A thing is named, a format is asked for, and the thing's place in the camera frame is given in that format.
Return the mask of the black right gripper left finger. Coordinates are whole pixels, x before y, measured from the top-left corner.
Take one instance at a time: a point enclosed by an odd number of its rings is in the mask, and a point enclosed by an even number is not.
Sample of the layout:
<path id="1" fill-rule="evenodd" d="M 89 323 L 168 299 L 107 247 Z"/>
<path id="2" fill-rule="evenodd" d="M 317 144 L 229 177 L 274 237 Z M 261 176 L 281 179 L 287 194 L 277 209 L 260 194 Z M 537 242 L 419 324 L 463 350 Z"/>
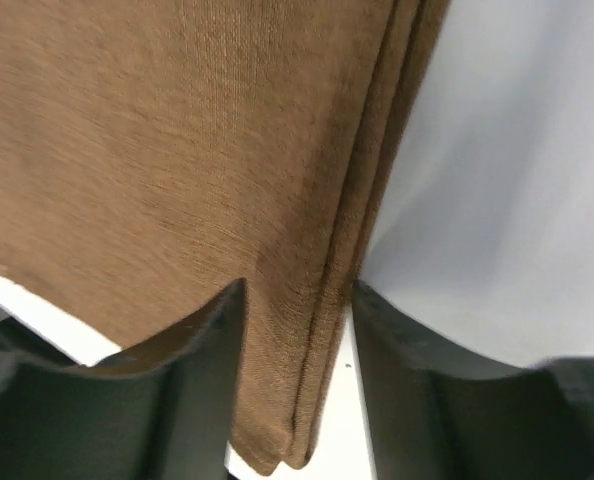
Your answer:
<path id="1" fill-rule="evenodd" d="M 247 289 L 94 366 L 0 321 L 0 479 L 224 479 Z"/>

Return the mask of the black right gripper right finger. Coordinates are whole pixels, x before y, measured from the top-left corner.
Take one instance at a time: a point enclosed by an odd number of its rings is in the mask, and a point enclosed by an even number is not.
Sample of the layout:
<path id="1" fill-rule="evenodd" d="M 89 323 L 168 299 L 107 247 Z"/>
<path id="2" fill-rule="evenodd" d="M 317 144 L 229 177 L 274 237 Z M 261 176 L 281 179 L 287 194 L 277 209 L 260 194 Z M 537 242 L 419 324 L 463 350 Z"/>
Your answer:
<path id="1" fill-rule="evenodd" d="M 594 358 L 522 369 L 356 282 L 352 316 L 380 479 L 594 479 Z"/>

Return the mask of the brown cloth napkin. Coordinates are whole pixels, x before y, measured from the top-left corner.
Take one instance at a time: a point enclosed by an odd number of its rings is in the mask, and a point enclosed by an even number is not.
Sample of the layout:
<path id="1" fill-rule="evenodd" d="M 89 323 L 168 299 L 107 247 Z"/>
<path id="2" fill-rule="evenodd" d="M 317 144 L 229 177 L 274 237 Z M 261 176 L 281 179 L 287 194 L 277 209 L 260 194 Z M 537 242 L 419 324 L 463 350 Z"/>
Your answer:
<path id="1" fill-rule="evenodd" d="M 0 1 L 0 275 L 128 346 L 236 278 L 232 445 L 315 450 L 445 1 Z"/>

